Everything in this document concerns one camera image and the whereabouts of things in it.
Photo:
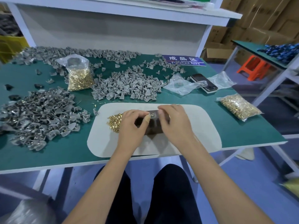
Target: yellow crate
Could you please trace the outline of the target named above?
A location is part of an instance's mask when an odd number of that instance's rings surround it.
[[[2,63],[9,62],[14,55],[29,47],[24,37],[0,35],[0,59]]]

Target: person's left hand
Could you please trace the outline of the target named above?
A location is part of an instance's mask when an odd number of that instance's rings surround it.
[[[135,125],[135,120],[138,117],[144,117],[139,128]],[[127,151],[131,156],[142,142],[150,118],[150,113],[146,111],[129,110],[124,112],[119,127],[116,150]]]

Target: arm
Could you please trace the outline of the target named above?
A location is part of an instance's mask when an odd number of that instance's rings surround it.
[[[165,135],[192,167],[219,224],[274,224],[208,154],[181,105],[159,106],[159,118]]]
[[[123,113],[117,148],[63,224],[104,224],[106,222],[125,167],[140,145],[150,121],[148,114],[139,110]],[[138,117],[144,117],[139,128],[134,124]]]

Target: forearm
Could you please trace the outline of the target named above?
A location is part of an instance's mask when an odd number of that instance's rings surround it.
[[[199,142],[183,154],[192,167],[219,224],[273,224],[271,219],[226,175]]]
[[[130,157],[117,148],[63,224],[104,224]]]

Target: green tabletop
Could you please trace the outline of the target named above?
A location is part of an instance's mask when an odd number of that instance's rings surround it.
[[[113,71],[126,70],[132,65],[141,64],[144,60],[147,62],[152,59],[157,59],[153,55],[141,55],[126,65],[120,68],[115,68],[114,62],[108,62],[105,59],[88,58],[91,63],[99,63],[101,60],[104,62],[106,71],[103,72],[103,78],[109,77]],[[215,75],[215,72],[208,64],[206,67],[192,67],[183,66],[187,71],[182,74],[183,77],[188,77],[192,74],[201,73],[206,77]],[[39,69],[42,74],[36,75],[35,70]],[[153,75],[160,80],[164,79],[164,75],[170,75],[172,71],[167,69],[166,72],[161,71],[162,67],[155,66],[153,70],[143,67],[144,73]],[[6,91],[1,86],[0,104],[8,102],[8,96],[11,94],[18,94],[20,96],[27,96],[28,91],[35,91],[34,84],[43,84],[45,89],[51,87],[61,86],[67,88],[64,83],[64,78],[57,75],[51,77],[49,72],[54,69],[42,61],[27,65],[14,65],[5,64],[0,69],[1,84],[10,84],[14,86],[11,91]],[[101,69],[96,69],[95,74],[102,73]],[[54,79],[55,83],[49,85],[46,83],[48,79]],[[75,95],[76,102],[81,101],[80,107],[92,113],[94,105],[97,104],[97,109],[101,106],[99,103],[110,103],[114,99],[108,101],[103,99],[97,102],[91,95],[92,90],[81,90],[72,92]],[[262,145],[276,145],[283,144],[286,140],[282,135],[275,130],[262,116],[254,116],[249,118],[246,122],[236,119],[229,111],[226,110],[219,102],[216,102],[217,97],[224,97],[226,95],[235,94],[236,91],[232,88],[219,90],[216,93],[207,94],[201,89],[193,90],[190,94],[180,96],[172,93],[169,90],[162,89],[162,93],[158,94],[156,101],[157,104],[192,104],[198,105],[205,109],[213,121],[216,129],[222,140],[223,149],[233,149],[236,147],[250,147]],[[130,99],[126,96],[122,102],[143,102],[141,100]],[[81,125],[80,132],[72,132],[68,136],[62,138],[56,137],[50,141],[47,146],[41,151],[29,151],[27,147],[20,147],[12,145],[9,139],[12,137],[10,134],[0,135],[0,173],[20,172],[29,170],[49,169],[52,167],[70,167],[86,164],[101,163],[108,160],[107,158],[100,158],[94,156],[87,147],[87,138],[93,124],[94,117],[88,124]]]
[[[236,41],[232,40],[233,44],[240,46],[241,48],[247,50],[248,52],[251,52],[252,54],[258,56],[259,58],[267,61],[268,63],[280,68],[280,69],[287,69],[287,65],[279,62],[276,58],[269,56],[265,54],[264,52],[258,52],[258,49],[263,49],[265,48],[265,45],[263,44],[255,44],[252,42],[247,42],[247,41]]]

